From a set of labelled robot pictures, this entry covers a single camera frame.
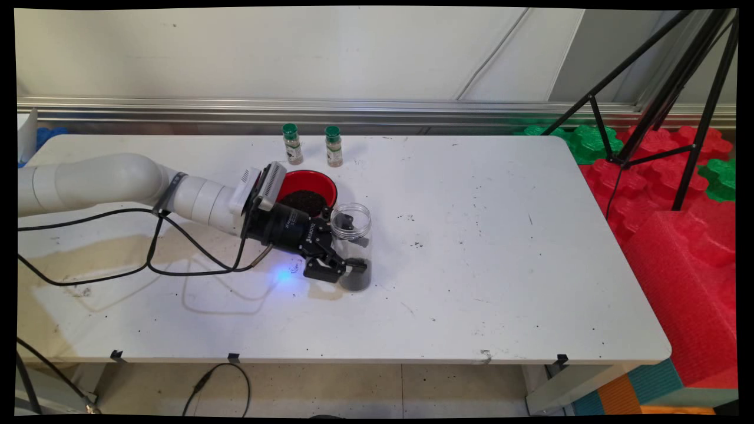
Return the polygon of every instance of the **tripod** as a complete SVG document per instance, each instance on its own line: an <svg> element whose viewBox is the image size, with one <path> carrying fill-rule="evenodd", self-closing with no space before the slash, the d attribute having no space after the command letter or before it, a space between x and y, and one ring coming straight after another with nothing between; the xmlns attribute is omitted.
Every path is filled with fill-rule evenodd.
<svg viewBox="0 0 754 424"><path fill-rule="evenodd" d="M731 22L722 30L722 25L725 18L730 14L731 9L715 9L708 16L704 25L699 29L691 44L686 49L686 52L681 57L680 61L671 72L668 79L665 81L661 89L658 91L655 98L649 104L644 111L639 123L636 126L634 132L630 135L623 149L615 155L610 148L608 142L608 136L605 132L605 124L602 122L602 116L599 114L599 107L597 106L597 100L595 96L599 93L607 84L610 83L615 77L623 72L628 66L636 61L642 54L644 54L649 48L651 48L657 41L663 38L671 29L673 29L678 23L686 18L692 11L680 11L673 19L669 20L662 28L660 28L655 34L652 35L647 41L644 42L636 51L634 51L626 60L624 60L617 68L613 69L602 81L589 90L574 106L566 111L560 118L557 119L542 135L549 135L555 129L557 129L563 122L577 112L587 102L592 106L594 112L594 118L599 128L602 142L605 145L606 160L611 163L615 163L621 168L621 172L624 169L628 169L635 164L643 162L654 161L659 158L666 158L671 155L677 155L683 152L691 152L686 161L686 166L681 177L681 183L676 192L675 200L673 201L672 210L681 210L683 200L688 190L688 184L691 182L691 177L694 175L694 168L696 167L699 154L702 150L704 143L704 137L707 130L710 128L710 121L712 115L715 112L715 106L720 98L720 92L722 86L725 83L725 76L728 74L728 70L731 67L733 56L738 45L738 9L735 9L735 15ZM699 121L699 128L697 129L694 142L689 146L679 147L678 149L668 150L667 152L658 153L656 155L647 156L645 158L631 160L634 152L642 142L644 135L651 127L657 130L662 125L663 121L667 117L670 110L673 108L673 104L678 99L684 86L688 80L693 76L694 72L699 68L704 58L712 49L717 40L722 37L723 32L731 27L731 31L728 34L728 41L725 44L725 50L720 58L720 64L718 65L715 78L713 79L712 87L710 88L710 94L707 97L707 101L704 104L704 110L702 112L701 120Z"/></svg>

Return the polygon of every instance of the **tiled floor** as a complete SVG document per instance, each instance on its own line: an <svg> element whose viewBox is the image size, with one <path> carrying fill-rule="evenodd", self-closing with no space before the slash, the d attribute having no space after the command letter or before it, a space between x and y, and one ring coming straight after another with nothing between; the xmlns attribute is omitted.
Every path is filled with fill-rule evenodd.
<svg viewBox="0 0 754 424"><path fill-rule="evenodd" d="M111 364L100 381L103 413L180 415L211 364ZM248 416L455 418L527 416L521 367L474 365L242 364L252 384ZM240 416L246 381L218 368L187 415Z"/></svg>

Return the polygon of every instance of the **spice jar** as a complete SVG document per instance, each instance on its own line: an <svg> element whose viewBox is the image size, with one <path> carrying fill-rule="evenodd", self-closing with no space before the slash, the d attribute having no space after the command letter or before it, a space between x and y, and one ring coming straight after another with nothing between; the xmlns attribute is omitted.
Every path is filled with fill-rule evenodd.
<svg viewBox="0 0 754 424"><path fill-rule="evenodd" d="M327 164L339 167L343 164L343 150L340 146L340 128L325 128L325 146L327 147Z"/></svg>
<svg viewBox="0 0 754 424"><path fill-rule="evenodd" d="M298 165L303 162L304 155L301 153L299 129L296 124L283 125L283 140L285 140L285 153L288 156L288 163Z"/></svg>

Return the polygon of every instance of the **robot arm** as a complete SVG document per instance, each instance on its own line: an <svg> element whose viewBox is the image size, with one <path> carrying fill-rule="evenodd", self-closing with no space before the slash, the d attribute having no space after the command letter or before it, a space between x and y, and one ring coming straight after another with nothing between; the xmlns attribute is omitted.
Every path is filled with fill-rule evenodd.
<svg viewBox="0 0 754 424"><path fill-rule="evenodd" d="M238 237L244 223L244 205L251 204L247 211L249 238L306 258L304 276L336 282L352 265L332 248L329 211L312 218L275 203L285 173L277 162L264 171L249 169L234 189L201 177L181 176L133 153L23 167L18 170L18 216L135 201L149 207L156 205ZM163 196L176 176L179 182L168 193L167 201L158 205L165 200Z"/></svg>
<svg viewBox="0 0 754 424"><path fill-rule="evenodd" d="M18 216L85 209L117 201L135 201L153 207L177 174L133 153L23 167L18 170ZM204 178L184 177L165 208L187 220L238 236L243 219L227 208L233 191Z"/></svg>

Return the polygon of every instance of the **white table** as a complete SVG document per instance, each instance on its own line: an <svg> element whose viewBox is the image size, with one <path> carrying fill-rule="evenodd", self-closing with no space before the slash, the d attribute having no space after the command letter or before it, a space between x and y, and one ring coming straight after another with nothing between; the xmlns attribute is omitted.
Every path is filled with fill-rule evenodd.
<svg viewBox="0 0 754 424"><path fill-rule="evenodd" d="M143 271L54 287L18 265L17 332L55 361L360 362L569 365L527 398L530 411L567 404L670 343L565 143L555 137L343 137L328 167L323 137L302 137L304 162L281 137L85 136L50 140L30 166L116 152L234 186L246 166L313 169L338 202L372 212L372 286L349 293L302 276L273 250L257 268L213 277ZM58 223L136 204L27 217ZM185 223L232 263L238 240ZM155 218L123 214L20 233L18 250L52 279L73 281L143 262ZM247 243L243 263L262 247ZM214 269L165 226L156 262Z"/></svg>

